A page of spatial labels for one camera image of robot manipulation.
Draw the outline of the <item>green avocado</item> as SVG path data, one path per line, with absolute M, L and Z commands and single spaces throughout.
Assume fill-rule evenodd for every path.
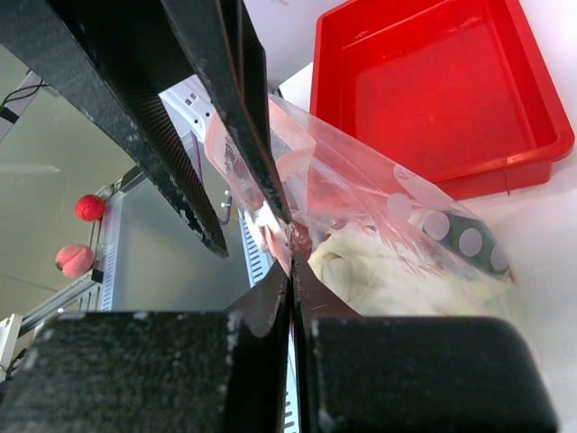
M 508 258 L 492 232 L 480 220 L 444 212 L 449 229 L 441 244 L 468 264 L 491 275 L 509 273 Z

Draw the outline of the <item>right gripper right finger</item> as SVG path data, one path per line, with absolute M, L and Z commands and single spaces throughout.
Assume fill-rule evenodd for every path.
M 291 264 L 304 432 L 555 432 L 530 347 L 492 317 L 363 317 Z

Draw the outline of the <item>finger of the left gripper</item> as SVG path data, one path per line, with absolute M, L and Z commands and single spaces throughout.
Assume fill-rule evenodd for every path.
M 160 99 L 193 72 L 161 1 L 3 1 L 1 43 L 121 147 L 208 250 L 228 255 Z
M 164 1 L 188 62 L 275 217 L 291 221 L 270 149 L 266 55 L 243 1 Z

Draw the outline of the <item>red toy lobster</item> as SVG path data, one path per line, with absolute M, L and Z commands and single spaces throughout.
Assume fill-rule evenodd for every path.
M 351 189 L 323 164 L 289 175 L 282 186 L 292 217 L 289 248 L 305 256 L 361 215 L 362 207 Z

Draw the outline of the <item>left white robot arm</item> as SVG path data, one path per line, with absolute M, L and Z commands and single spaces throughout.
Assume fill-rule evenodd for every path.
M 270 149 L 266 55 L 242 1 L 4 1 L 1 43 L 126 152 L 204 246 L 228 254 L 169 118 L 218 120 L 289 221 Z

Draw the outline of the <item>clear zip top bag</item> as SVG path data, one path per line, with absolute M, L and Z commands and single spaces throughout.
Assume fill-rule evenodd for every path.
M 281 186 L 289 175 L 323 164 L 343 179 L 362 207 L 361 215 L 343 228 L 368 229 L 383 241 L 427 241 L 467 263 L 441 244 L 449 229 L 444 212 L 480 220 L 476 215 L 431 182 L 289 102 L 270 97 L 269 111 L 271 150 Z M 288 269 L 292 256 L 302 253 L 289 248 L 292 218 L 284 223 L 274 216 L 219 118 L 207 128 L 205 153 L 229 183 L 257 247 Z M 304 255 L 307 263 L 310 255 Z M 514 285 L 510 312 L 495 317 L 521 320 L 524 303 L 510 268 L 503 276 L 488 275 L 509 278 Z

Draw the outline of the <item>red plastic tray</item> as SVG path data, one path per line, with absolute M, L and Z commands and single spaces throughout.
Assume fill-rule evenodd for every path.
M 547 182 L 575 142 L 517 1 L 338 5 L 310 110 L 458 199 Z

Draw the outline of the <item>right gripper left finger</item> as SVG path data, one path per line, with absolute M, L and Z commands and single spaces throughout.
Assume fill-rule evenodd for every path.
M 211 312 L 64 313 L 1 405 L 4 432 L 279 432 L 289 278 Z

